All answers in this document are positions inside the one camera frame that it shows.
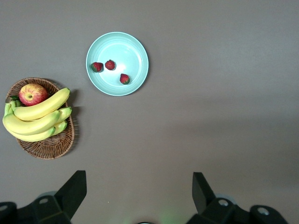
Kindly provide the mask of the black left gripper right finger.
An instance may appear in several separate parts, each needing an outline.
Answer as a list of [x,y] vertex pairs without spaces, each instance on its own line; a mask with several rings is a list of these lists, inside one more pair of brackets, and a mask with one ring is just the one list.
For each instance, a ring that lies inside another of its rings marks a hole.
[[197,213],[188,224],[288,224],[272,207],[254,205],[245,211],[231,200],[217,197],[201,172],[193,173],[192,198]]

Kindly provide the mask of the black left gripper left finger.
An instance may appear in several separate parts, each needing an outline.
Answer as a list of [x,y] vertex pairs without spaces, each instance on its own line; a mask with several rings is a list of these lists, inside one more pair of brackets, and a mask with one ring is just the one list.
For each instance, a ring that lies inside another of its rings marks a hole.
[[43,195],[25,207],[0,203],[2,224],[70,224],[87,194],[86,172],[76,171],[53,195]]

